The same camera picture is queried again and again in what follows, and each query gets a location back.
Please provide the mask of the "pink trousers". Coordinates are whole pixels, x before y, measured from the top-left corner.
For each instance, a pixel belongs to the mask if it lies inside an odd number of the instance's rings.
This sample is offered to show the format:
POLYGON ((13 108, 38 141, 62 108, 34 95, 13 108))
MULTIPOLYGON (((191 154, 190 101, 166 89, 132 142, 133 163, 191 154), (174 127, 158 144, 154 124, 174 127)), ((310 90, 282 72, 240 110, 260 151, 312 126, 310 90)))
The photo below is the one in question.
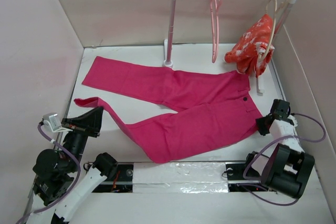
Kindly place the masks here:
POLYGON ((125 124, 99 97, 74 100, 84 108, 103 107, 158 164, 236 144, 257 131, 261 117, 249 95, 249 77, 237 71, 205 74, 96 57, 83 85, 172 110, 125 124))

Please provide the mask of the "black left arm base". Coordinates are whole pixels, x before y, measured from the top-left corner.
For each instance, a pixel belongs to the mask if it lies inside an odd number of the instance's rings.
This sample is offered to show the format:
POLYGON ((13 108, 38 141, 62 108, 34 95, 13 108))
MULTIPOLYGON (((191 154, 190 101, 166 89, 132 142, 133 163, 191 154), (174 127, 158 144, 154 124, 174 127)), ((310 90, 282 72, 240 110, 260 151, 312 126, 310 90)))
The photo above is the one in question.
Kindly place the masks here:
POLYGON ((120 163, 114 177, 103 181, 93 193, 131 193, 133 192, 133 163, 120 163))

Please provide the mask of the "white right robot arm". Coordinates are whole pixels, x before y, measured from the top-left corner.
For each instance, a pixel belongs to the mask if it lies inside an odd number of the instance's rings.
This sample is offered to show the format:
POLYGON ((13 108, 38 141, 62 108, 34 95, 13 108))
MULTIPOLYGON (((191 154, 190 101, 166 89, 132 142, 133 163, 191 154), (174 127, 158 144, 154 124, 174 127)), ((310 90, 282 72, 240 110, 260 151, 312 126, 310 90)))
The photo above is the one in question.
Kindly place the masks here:
MULTIPOLYGON (((295 124, 289 117, 289 111, 289 102, 275 99, 269 114, 256 120, 258 132, 263 136, 271 134, 274 138, 293 136, 295 124)), ((263 171, 257 161, 250 161, 243 165, 243 173, 250 179, 261 174, 262 185, 291 198, 299 199, 308 183, 314 166, 314 157, 304 151, 290 148, 288 146, 290 140, 293 138, 277 143, 263 171)))

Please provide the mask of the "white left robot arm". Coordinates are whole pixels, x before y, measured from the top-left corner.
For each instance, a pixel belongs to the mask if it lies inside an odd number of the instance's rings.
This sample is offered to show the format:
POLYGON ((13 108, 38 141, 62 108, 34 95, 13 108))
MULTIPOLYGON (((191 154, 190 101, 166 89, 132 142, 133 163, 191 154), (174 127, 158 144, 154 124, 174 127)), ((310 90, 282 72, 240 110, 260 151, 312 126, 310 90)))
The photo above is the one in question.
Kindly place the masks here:
POLYGON ((59 119, 56 113, 43 116, 39 133, 55 149, 37 156, 33 171, 32 211, 26 223, 70 223, 74 213, 94 189, 117 175, 117 161, 108 153, 99 154, 80 179, 82 159, 89 137, 98 137, 103 107, 75 118, 59 119))

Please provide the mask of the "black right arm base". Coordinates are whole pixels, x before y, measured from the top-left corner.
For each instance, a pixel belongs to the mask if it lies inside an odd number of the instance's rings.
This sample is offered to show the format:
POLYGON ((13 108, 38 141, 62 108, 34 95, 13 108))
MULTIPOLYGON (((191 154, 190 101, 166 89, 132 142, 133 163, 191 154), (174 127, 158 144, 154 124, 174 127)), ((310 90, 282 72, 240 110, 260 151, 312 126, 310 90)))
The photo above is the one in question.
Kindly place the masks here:
POLYGON ((229 161, 225 163, 225 170, 222 172, 222 177, 227 180, 228 191, 232 192, 252 192, 257 191, 274 191, 267 186, 262 185, 258 178, 269 160, 269 157, 262 154, 260 160, 253 163, 252 167, 248 170, 246 176, 251 179, 245 179, 243 176, 246 166, 256 156, 254 152, 247 155, 245 160, 229 161))

